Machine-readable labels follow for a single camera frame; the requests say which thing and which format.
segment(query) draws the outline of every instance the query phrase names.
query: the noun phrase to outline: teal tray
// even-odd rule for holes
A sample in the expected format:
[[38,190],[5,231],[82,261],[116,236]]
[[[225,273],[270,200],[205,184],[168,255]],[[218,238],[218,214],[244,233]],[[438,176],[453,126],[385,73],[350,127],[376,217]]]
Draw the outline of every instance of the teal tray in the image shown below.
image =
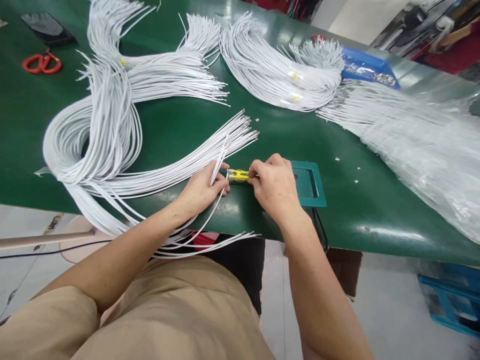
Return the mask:
[[304,208],[327,206],[319,166],[315,162],[291,161],[295,175],[296,191],[300,205]]

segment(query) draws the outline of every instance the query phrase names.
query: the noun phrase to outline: clear plastic bag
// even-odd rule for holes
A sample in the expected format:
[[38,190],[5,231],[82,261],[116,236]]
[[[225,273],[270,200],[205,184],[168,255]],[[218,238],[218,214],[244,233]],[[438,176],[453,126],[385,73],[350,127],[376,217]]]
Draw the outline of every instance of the clear plastic bag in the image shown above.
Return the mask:
[[480,244],[480,118],[468,112],[476,99],[437,103],[360,81],[317,113],[358,135],[409,189]]

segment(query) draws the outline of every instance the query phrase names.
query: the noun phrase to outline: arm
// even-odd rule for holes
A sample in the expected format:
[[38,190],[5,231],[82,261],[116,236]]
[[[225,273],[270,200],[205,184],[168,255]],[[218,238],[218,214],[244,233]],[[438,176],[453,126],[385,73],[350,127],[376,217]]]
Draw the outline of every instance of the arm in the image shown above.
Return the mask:
[[178,198],[137,226],[95,251],[57,277],[35,297],[74,286],[92,298],[102,314],[122,296],[154,252],[174,229],[205,210],[229,182],[218,174],[210,187],[215,161],[194,174]]
[[278,154],[250,167],[255,197],[280,226],[305,359],[373,359],[357,317],[301,208],[290,161]]
[[458,29],[457,31],[452,32],[449,34],[441,43],[441,47],[446,47],[448,45],[455,44],[457,41],[467,37],[471,33],[474,33],[477,29],[478,24],[475,24],[479,18],[477,17],[475,20],[470,22],[468,25]]

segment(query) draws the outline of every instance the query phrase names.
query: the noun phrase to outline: hand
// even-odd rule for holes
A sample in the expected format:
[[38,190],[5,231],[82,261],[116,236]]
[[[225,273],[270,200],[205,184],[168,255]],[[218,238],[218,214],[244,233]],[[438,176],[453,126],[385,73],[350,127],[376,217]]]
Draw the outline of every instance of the hand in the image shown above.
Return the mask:
[[[224,189],[224,196],[230,191],[230,183],[221,173],[216,175],[213,185],[210,186],[210,178],[216,163],[214,160],[210,161],[202,170],[194,173],[183,191],[172,203],[179,213],[185,215],[185,221],[208,208],[222,189]],[[220,166],[221,169],[228,169],[229,167],[224,162]]]
[[300,206],[290,161],[277,153],[265,163],[255,160],[248,176],[256,199],[280,227],[288,220],[295,220],[296,215],[305,214]]

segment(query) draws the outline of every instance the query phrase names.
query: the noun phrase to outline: left hand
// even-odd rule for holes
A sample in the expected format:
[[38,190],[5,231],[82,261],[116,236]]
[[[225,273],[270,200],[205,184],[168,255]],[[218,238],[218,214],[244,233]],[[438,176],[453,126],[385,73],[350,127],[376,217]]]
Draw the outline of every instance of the left hand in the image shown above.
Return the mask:
[[[215,160],[210,161],[202,170],[194,173],[181,194],[172,203],[179,213],[185,214],[185,221],[208,208],[222,189],[224,189],[223,195],[230,191],[230,183],[221,173],[216,175],[213,185],[210,186],[210,178],[216,163]],[[229,167],[224,162],[220,166],[221,169]]]

